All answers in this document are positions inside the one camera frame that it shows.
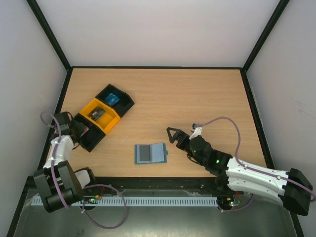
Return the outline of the teal card holder wallet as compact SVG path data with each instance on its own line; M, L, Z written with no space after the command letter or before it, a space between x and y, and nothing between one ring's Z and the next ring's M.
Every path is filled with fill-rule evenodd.
M165 143L135 145L135 164L167 163L168 151Z

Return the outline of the red card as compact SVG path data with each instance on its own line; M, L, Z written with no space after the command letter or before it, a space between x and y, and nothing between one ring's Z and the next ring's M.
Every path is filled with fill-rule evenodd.
M80 137L82 137L87 131L89 130L89 128L87 127L87 126L85 126L85 125L81 125L80 126Z

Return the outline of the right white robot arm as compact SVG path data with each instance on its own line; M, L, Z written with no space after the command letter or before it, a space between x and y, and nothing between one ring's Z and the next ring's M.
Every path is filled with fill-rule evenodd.
M300 170L269 169L218 151L203 139L200 127L192 135L171 127L166 131L170 143L175 143L177 148L186 152L188 159L216 177L218 192L250 193L270 199L297 215L308 215L315 198L311 183Z

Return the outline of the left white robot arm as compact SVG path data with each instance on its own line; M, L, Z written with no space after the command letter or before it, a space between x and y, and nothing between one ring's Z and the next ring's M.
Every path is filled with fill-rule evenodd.
M44 166L35 171L33 179L45 210L49 213L83 200L83 189L95 183L88 167L73 171L69 160L75 144L79 144L88 127L69 112L52 114L43 111L41 121L54 129L50 138L50 154Z

